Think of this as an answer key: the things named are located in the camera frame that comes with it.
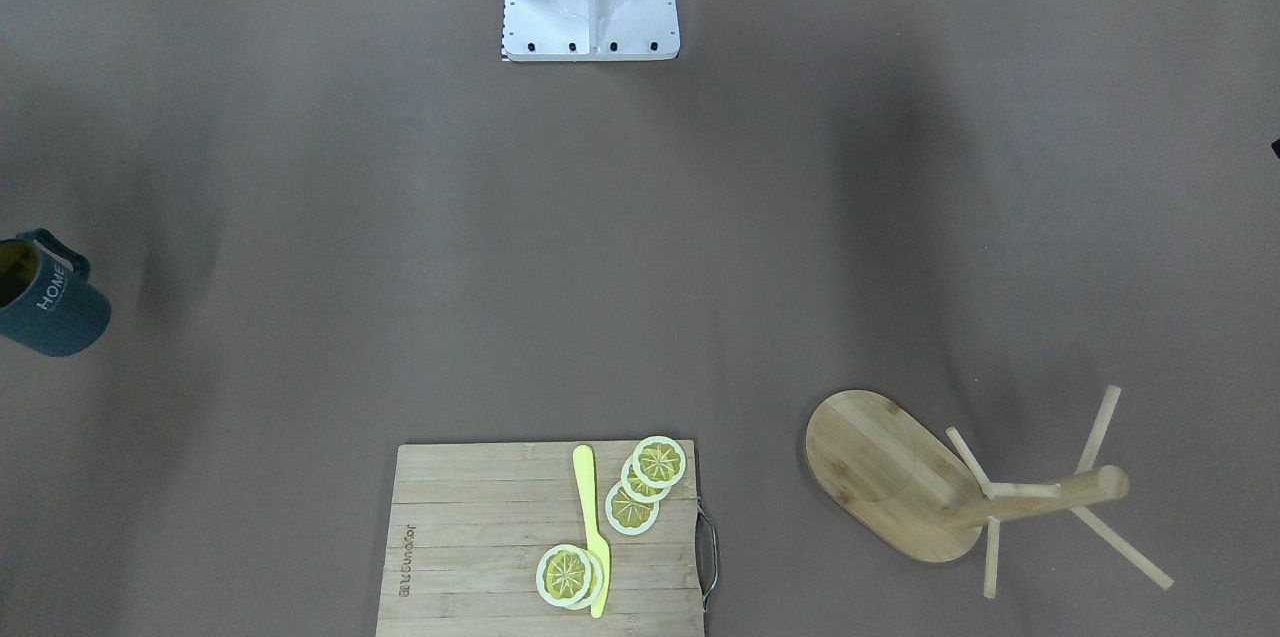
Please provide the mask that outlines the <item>bamboo cutting board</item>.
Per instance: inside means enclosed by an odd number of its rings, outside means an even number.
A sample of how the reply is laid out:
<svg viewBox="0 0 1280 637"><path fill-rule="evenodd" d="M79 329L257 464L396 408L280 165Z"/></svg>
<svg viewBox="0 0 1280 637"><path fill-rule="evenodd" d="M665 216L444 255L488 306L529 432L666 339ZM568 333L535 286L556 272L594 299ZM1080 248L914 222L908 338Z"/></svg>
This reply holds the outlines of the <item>bamboo cutting board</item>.
<svg viewBox="0 0 1280 637"><path fill-rule="evenodd" d="M406 444L390 498L379 636L703 636L716 583L714 531L701 508L696 449L653 526L625 535L607 521L635 437L594 440L596 508L611 546L599 617L548 604L543 554L588 546L575 441Z"/></svg>

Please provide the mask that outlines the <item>dark teal mug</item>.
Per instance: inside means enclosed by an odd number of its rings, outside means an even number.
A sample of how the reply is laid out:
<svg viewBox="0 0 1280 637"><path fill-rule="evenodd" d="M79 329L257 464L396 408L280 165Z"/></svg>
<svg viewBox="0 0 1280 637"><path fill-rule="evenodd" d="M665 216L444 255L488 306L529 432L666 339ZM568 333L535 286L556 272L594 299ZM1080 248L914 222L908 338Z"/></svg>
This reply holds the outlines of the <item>dark teal mug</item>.
<svg viewBox="0 0 1280 637"><path fill-rule="evenodd" d="M1 240L1 335L42 356L93 345L113 310L90 274L90 260L45 228Z"/></svg>

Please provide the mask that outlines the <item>yellow plastic knife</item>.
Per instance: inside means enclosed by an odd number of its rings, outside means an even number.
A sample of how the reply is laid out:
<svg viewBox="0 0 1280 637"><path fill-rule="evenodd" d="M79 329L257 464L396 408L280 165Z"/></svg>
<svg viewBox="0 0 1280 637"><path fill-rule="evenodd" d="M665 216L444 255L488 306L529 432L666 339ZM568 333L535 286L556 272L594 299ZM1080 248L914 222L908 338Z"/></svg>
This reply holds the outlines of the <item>yellow plastic knife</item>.
<svg viewBox="0 0 1280 637"><path fill-rule="evenodd" d="M582 513L584 533L588 551L602 565L600 591L590 604L593 619L604 614L611 588L611 546L599 528L599 500L596 498L596 464L593 446L580 444L572 452L572 467L576 490Z"/></svg>

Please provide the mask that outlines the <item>wooden cup storage rack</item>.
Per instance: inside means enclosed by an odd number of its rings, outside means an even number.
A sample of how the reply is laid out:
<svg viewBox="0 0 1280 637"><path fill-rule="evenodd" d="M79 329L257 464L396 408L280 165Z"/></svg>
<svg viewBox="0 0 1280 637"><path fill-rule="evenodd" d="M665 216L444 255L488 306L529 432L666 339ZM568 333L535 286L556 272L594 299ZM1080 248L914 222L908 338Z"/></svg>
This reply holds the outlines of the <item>wooden cup storage rack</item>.
<svg viewBox="0 0 1280 637"><path fill-rule="evenodd" d="M827 397L808 420L803 455L815 484L847 514L899 553L924 563L955 562L986 545L983 594L998 592L1005 524L1069 510L1161 590L1169 573L1093 510L1128 495L1130 481L1097 463L1121 390L1110 385L1075 469L1046 484L989 478L957 429L937 437L896 400L869 390Z"/></svg>

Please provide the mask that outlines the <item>middle lemon slice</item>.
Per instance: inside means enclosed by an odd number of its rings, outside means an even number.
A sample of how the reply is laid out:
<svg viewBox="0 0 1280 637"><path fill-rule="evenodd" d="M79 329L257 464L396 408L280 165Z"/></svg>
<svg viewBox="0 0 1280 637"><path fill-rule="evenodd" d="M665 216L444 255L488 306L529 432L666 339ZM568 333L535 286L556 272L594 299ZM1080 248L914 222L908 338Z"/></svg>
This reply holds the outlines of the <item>middle lemon slice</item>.
<svg viewBox="0 0 1280 637"><path fill-rule="evenodd" d="M657 501L666 499L672 490L671 486L654 487L644 482L632 458L623 464L620 484L620 491L632 501L640 501L640 504L657 504Z"/></svg>

